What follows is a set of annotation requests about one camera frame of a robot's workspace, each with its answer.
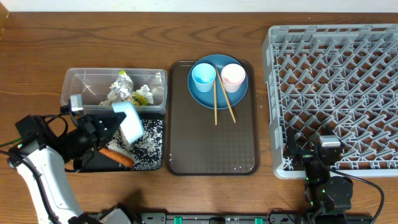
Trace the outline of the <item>wooden chopstick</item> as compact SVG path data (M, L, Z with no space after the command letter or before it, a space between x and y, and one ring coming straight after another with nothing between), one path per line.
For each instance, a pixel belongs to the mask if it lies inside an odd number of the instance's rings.
M226 103L227 103L227 105L228 105L229 112L230 112L230 114L231 114L231 117L232 117L234 123L236 123L236 118L235 118L233 109L232 109L232 107L231 107L231 104L230 104L230 102L229 102L229 98L228 98L228 96L227 96L227 94L226 94L226 90L225 90L225 88L224 88L224 85L223 85L223 82L222 82L222 79L221 79L221 75L220 75L220 73L219 73L217 67L215 67L215 70L216 70L216 74L217 74L218 80L219 80L220 85L221 85L221 89L222 89L223 94L224 94L224 98L225 98Z
M216 80L214 80L214 82L213 82L213 104L214 104L215 126L217 126L217 124L218 124L218 112L217 112Z

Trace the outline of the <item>orange carrot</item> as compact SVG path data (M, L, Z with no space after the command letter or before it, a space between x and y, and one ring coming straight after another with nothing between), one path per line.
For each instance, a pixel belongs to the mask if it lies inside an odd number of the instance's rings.
M132 168L134 166L134 161L131 158L124 156L118 152L109 150L107 148L102 148L99 150L99 152L105 155L106 157L120 163L124 167Z

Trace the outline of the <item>yellow snack wrapper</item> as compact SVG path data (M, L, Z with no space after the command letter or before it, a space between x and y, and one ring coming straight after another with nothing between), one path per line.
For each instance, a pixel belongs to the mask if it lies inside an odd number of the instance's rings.
M143 97L136 92L137 90L134 90L134 83L124 70L118 73L118 77L111 84L110 89L119 95L121 101L130 101L135 106L147 106L142 105Z

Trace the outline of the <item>white tissue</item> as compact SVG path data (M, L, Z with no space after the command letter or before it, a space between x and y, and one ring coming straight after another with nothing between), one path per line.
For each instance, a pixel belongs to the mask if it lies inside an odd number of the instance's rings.
M107 95L107 99L102 101L99 105L100 106L110 106L112 103L118 102L118 101L121 101L119 95L114 91L110 91Z
M143 97L142 105L152 105L154 103L154 95L148 85L141 86L136 92Z

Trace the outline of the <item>light blue bowl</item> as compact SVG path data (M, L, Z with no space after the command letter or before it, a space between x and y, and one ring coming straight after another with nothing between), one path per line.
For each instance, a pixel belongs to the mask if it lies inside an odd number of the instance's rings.
M144 135L144 127L134 105L130 101L115 102L111 106L115 113L124 113L126 115L120 128L129 145Z

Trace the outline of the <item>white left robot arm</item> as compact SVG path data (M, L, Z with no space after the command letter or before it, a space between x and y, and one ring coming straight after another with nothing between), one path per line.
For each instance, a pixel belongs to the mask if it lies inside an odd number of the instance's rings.
M97 223L78 204L65 163L101 149L125 120L123 112L86 114L76 128L56 136L45 116L28 115L16 123L22 141L9 150L10 165L26 182L40 223Z

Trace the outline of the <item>pink cup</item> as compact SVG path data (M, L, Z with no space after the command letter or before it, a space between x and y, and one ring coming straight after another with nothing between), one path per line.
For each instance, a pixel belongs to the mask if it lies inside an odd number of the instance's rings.
M245 78L246 72L239 64L228 64L221 71L221 81L228 93L238 91Z

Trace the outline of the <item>light blue cup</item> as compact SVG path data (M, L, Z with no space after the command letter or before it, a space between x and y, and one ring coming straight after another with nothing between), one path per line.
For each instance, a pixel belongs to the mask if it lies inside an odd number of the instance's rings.
M193 82L200 92L208 92L213 88L216 71L209 63L200 63L193 68Z

